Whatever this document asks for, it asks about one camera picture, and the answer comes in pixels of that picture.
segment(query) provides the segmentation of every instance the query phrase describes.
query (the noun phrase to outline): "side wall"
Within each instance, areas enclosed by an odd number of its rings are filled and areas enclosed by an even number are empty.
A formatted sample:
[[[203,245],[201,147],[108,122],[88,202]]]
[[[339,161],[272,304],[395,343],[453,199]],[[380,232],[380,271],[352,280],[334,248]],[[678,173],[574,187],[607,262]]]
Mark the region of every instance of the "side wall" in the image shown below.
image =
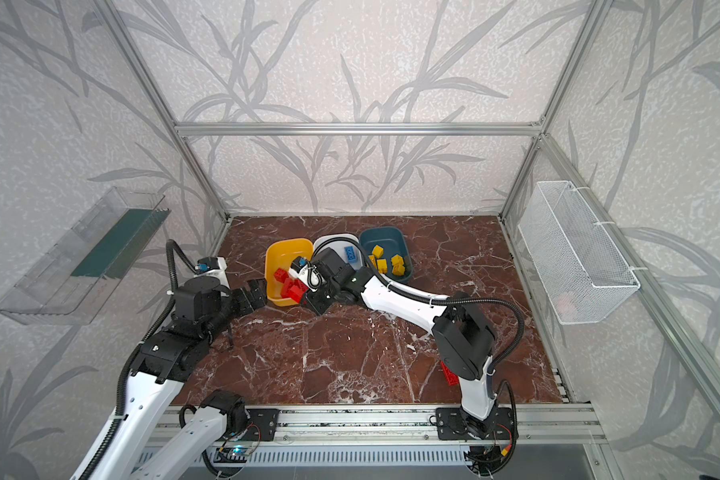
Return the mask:
[[[222,219],[86,2],[0,2],[0,296],[112,186],[162,192],[162,229],[87,326],[0,315],[0,480],[68,478],[162,309],[163,245],[208,253]]]
[[[589,2],[117,0],[182,122],[539,120]],[[528,138],[194,138],[230,211],[497,212]]]
[[[720,364],[720,2],[615,2],[552,135]],[[558,179],[540,155],[507,221],[576,399],[627,478],[720,478],[720,424],[636,296],[554,317],[517,222]]]

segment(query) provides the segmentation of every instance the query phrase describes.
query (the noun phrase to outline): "white wire mesh basket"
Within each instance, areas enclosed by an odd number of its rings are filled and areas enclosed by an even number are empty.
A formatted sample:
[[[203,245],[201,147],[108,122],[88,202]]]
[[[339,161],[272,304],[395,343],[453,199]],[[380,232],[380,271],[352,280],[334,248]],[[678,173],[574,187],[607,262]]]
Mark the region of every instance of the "white wire mesh basket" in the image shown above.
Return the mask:
[[[537,182],[518,228],[562,324],[599,322],[640,288],[569,181]]]

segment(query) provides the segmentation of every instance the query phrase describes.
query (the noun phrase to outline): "vertical metal post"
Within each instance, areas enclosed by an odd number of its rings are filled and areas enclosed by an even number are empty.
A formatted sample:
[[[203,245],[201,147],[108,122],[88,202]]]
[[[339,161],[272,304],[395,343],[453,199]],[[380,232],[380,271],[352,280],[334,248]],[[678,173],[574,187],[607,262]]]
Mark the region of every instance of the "vertical metal post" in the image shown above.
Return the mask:
[[[228,214],[226,208],[221,202],[219,195],[216,194],[216,190],[211,185],[211,182],[206,175],[206,172],[200,165],[200,162],[195,157],[192,150],[187,146],[186,142],[176,132],[176,120],[173,118],[172,113],[168,109],[168,103],[160,94],[157,89],[157,82],[152,78],[152,73],[146,67],[146,63],[141,57],[138,48],[130,33],[128,33],[128,27],[125,26],[123,19],[117,13],[117,10],[112,3],[112,0],[91,0],[94,4],[96,14],[99,15],[102,25],[111,35],[115,42],[115,45],[123,54],[126,63],[130,67],[131,71],[134,72],[136,80],[141,85],[147,98],[152,103],[152,106],[157,112],[157,116],[163,123],[163,127],[166,132],[173,140],[173,145],[181,154],[182,158],[186,162],[187,167],[190,168],[190,172],[197,179],[200,184],[200,188],[205,192],[208,200],[211,202],[213,208],[224,220],[227,219]]]
[[[584,62],[586,53],[592,47],[595,37],[600,31],[600,26],[602,26],[605,16],[608,13],[608,9],[613,1],[614,0],[592,1],[590,9],[584,17],[584,22],[581,24],[579,34],[576,36],[574,47],[570,50],[568,60],[563,67],[563,71],[560,73],[560,77],[557,79],[557,84],[552,91],[549,103],[547,103],[547,107],[541,115],[540,134],[543,135],[548,133],[554,118],[557,116],[557,112],[560,110],[560,106],[563,104],[563,100],[565,100],[567,92],[570,90],[570,86],[576,78],[576,74],[581,69],[581,64]],[[533,139],[528,152],[526,152],[525,159],[523,159],[523,164],[520,166],[518,175],[512,183],[509,195],[507,196],[507,201],[504,202],[504,207],[501,209],[500,217],[502,219],[509,213],[512,203],[517,199],[520,188],[523,186],[523,182],[525,182],[525,179],[528,176],[528,172],[530,172],[530,169],[533,167],[538,150],[538,138],[539,137]]]

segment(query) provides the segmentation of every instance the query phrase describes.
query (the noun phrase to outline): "red block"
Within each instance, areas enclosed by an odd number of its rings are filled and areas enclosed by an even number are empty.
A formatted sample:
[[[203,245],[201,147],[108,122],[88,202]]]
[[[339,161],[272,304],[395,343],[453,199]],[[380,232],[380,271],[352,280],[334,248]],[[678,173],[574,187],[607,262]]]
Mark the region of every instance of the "red block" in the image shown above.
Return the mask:
[[[290,276],[286,278],[286,281],[282,283],[282,290],[280,290],[280,297],[281,298],[288,298],[288,290],[291,289],[291,287],[294,284],[293,278]]]
[[[278,268],[277,270],[275,270],[274,277],[275,277],[275,280],[277,280],[280,283],[285,283],[286,280],[288,280],[288,278],[290,278],[288,276],[288,272],[286,272],[282,268]]]
[[[458,385],[458,375],[449,370],[442,361],[440,361],[440,365],[443,366],[443,373],[445,374],[445,380],[448,381],[448,384],[450,386]]]
[[[296,303],[302,302],[302,296],[309,290],[300,280],[296,279],[291,288],[288,289],[288,297]]]

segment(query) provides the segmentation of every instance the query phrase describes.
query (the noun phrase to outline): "dark blue bin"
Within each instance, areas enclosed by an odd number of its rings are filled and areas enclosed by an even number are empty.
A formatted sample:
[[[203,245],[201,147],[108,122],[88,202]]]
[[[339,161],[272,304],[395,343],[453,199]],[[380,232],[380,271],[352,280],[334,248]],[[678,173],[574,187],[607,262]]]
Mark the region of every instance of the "dark blue bin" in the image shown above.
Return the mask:
[[[371,255],[373,247],[379,245],[384,249],[382,258],[387,261],[389,273],[386,274],[390,279],[408,283],[413,275],[413,264],[411,263],[411,255],[408,252],[408,246],[405,245],[405,237],[403,232],[394,226],[377,226],[369,228],[360,234],[360,244],[363,249]],[[405,274],[397,276],[392,274],[392,258],[395,255],[403,257],[403,265],[405,265]]]

